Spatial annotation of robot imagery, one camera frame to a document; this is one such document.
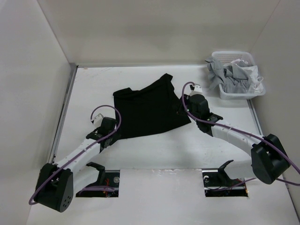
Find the black tank top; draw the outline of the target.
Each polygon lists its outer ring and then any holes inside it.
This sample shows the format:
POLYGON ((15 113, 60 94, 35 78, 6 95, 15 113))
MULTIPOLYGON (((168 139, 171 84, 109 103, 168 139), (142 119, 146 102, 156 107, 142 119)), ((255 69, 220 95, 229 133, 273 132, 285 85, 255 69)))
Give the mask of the black tank top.
POLYGON ((157 135, 191 122, 185 113, 178 113, 181 101, 172 79, 164 74, 141 90, 125 88, 113 93, 114 107, 121 114, 120 139, 157 135))

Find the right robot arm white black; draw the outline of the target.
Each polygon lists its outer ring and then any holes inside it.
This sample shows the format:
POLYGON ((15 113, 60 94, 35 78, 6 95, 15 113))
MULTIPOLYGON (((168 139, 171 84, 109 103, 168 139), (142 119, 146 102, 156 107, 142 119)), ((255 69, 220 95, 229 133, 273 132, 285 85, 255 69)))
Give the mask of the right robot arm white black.
POLYGON ((210 111, 208 101, 201 94, 183 94, 178 111, 192 118, 203 133, 224 140, 250 156, 250 160, 217 174, 222 185, 242 177, 256 178, 270 185, 292 165, 277 136, 255 135, 231 126, 223 117, 210 111))

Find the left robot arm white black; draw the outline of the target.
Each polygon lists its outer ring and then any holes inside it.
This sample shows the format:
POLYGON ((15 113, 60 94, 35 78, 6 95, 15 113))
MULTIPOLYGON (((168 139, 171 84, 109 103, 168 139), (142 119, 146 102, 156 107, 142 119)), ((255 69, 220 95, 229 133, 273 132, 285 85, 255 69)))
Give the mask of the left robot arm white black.
POLYGON ((38 203, 64 212, 80 192, 114 191, 105 183, 105 167, 92 159, 119 139, 117 121, 104 117, 96 126, 72 153, 57 163, 42 167, 30 204, 38 203))

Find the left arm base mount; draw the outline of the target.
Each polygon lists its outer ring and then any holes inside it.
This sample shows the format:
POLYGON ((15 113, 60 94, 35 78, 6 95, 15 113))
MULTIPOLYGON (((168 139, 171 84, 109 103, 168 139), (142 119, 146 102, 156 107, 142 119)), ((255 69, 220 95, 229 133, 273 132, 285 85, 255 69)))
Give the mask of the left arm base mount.
POLYGON ((76 197, 119 197, 120 170, 106 170, 104 166, 89 162, 88 169, 97 171, 97 179, 76 191, 76 197))

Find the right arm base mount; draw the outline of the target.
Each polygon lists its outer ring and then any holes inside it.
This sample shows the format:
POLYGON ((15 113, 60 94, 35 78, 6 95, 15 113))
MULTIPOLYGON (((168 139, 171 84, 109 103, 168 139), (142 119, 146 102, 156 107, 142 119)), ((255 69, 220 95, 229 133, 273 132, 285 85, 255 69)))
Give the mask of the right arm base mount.
POLYGON ((245 179, 231 179, 225 168, 233 160, 222 164, 219 168, 202 170, 204 194, 206 197, 248 197, 246 184, 239 184, 245 179))

